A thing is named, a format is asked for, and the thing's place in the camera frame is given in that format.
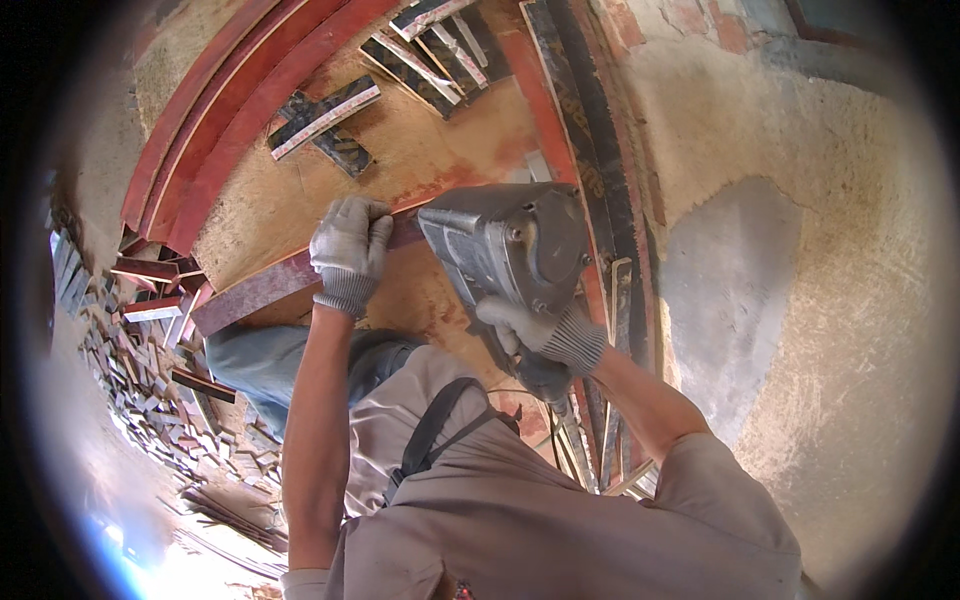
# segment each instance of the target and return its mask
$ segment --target jeans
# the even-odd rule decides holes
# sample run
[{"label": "jeans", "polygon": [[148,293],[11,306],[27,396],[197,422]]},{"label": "jeans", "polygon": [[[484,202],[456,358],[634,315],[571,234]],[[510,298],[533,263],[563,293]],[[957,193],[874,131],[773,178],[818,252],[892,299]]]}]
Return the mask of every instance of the jeans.
[{"label": "jeans", "polygon": [[[306,326],[232,324],[206,338],[206,362],[218,381],[243,392],[270,433],[283,442]],[[347,364],[348,408],[387,380],[423,341],[390,329],[355,329]]]}]

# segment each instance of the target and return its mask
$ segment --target power tool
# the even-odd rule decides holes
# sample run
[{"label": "power tool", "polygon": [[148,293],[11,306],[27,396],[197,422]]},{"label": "power tool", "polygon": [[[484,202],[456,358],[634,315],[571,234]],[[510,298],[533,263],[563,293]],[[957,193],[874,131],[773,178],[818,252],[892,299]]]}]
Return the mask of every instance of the power tool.
[{"label": "power tool", "polygon": [[526,347],[508,355],[477,302],[499,296],[537,313],[561,315],[590,264],[588,231],[576,187],[502,183],[448,190],[422,206],[420,229],[496,366],[563,416],[572,375]]}]

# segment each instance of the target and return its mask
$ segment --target shirt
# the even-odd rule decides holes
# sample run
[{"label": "shirt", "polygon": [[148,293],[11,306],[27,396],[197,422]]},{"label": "shirt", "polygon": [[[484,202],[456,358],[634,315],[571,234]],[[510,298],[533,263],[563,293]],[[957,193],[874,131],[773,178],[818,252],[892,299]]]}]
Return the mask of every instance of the shirt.
[{"label": "shirt", "polygon": [[[376,494],[364,489],[382,493],[419,415],[458,376],[469,369],[418,348],[355,407],[347,504],[360,516],[343,526],[329,570],[281,578],[285,600],[421,600],[444,582],[480,599],[793,597],[796,539],[770,494],[710,434],[674,444],[654,501],[641,505],[583,491],[492,420],[408,477],[389,508],[368,507]],[[438,444],[486,406],[465,391]]]}]

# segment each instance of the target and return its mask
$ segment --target worker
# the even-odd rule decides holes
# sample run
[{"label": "worker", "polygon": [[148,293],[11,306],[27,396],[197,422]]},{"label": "worker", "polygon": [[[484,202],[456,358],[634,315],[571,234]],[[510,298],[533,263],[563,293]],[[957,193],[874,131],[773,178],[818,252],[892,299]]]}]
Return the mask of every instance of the worker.
[{"label": "worker", "polygon": [[[508,352],[523,344],[606,390],[660,466],[653,501],[585,492],[520,439],[449,353],[354,332],[392,226],[383,203],[335,202],[310,242],[324,290],[309,331],[234,329],[208,340],[215,373],[248,388],[258,379],[252,394],[276,404],[286,600],[794,597],[800,547],[770,494],[692,402],[576,308],[553,317],[487,298],[476,314]],[[230,350],[238,345],[246,358]],[[296,380],[283,374],[294,360]]]}]

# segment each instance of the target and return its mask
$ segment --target hand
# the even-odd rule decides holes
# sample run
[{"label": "hand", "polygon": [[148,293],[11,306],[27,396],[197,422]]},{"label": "hand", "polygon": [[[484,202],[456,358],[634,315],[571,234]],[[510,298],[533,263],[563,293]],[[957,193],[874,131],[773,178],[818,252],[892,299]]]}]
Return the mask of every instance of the hand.
[{"label": "hand", "polygon": [[560,317],[534,314],[519,304],[487,297],[477,303],[480,321],[496,328],[508,354],[520,344],[550,360],[568,365],[576,375],[589,374],[607,347],[607,331],[595,325],[573,304]]},{"label": "hand", "polygon": [[310,264],[324,280],[313,301],[362,317],[383,276],[393,230],[390,207],[382,202],[356,196],[334,201],[310,240]]}]

